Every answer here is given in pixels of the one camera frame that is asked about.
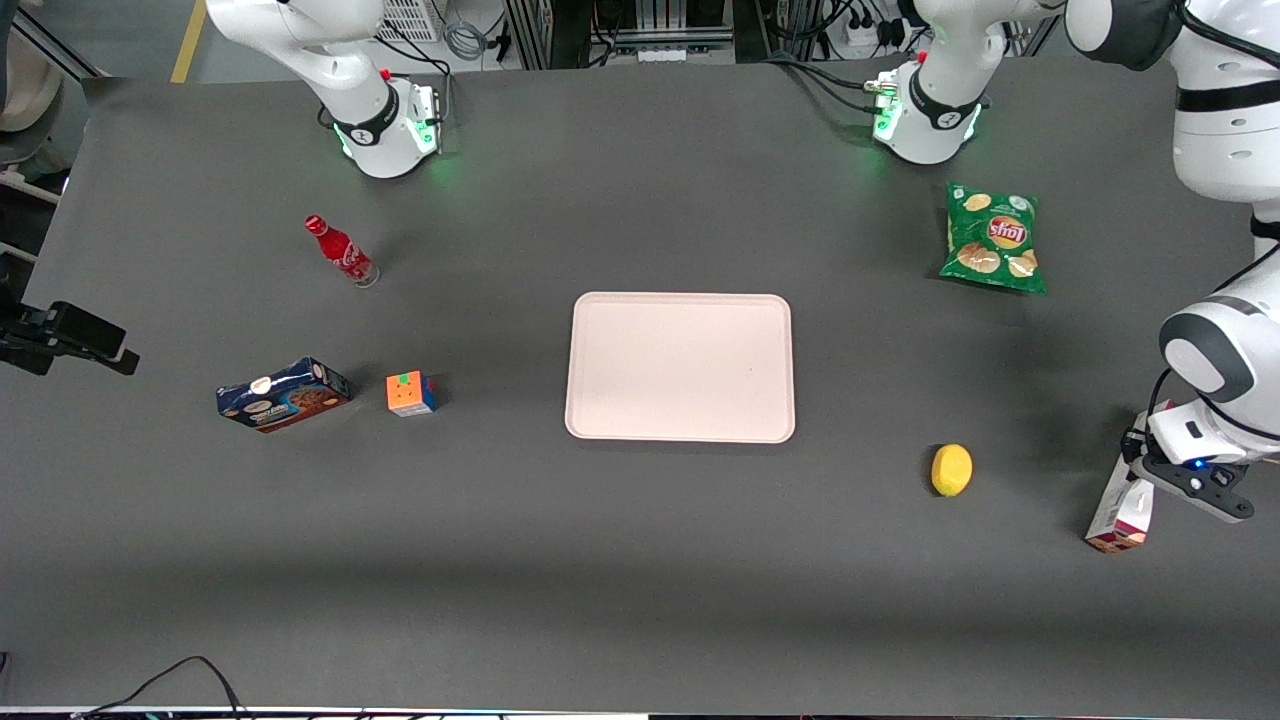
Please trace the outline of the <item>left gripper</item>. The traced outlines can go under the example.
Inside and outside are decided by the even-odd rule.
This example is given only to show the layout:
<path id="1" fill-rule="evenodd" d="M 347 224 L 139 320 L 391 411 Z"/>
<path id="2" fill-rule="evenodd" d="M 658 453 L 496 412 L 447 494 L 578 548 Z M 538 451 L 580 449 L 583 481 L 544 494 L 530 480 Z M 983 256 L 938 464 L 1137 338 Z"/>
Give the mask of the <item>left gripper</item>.
<path id="1" fill-rule="evenodd" d="M 1148 432 L 1165 457 L 1174 464 L 1193 460 L 1239 462 L 1245 461 L 1251 452 L 1239 438 L 1219 425 L 1202 400 L 1156 411 L 1148 419 Z M 1129 427 L 1124 430 L 1123 462 L 1126 468 L 1139 462 L 1147 454 L 1147 441 L 1144 428 Z"/>

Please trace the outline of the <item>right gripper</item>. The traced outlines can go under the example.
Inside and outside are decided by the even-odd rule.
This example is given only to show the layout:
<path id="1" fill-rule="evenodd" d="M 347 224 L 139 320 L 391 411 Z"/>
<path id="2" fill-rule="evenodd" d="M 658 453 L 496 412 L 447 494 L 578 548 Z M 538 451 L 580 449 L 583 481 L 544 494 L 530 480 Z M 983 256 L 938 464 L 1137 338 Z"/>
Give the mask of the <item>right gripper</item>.
<path id="1" fill-rule="evenodd" d="M 26 322 L 26 305 L 1 301 L 1 361 L 32 375 L 47 375 L 51 354 L 47 341 Z"/>

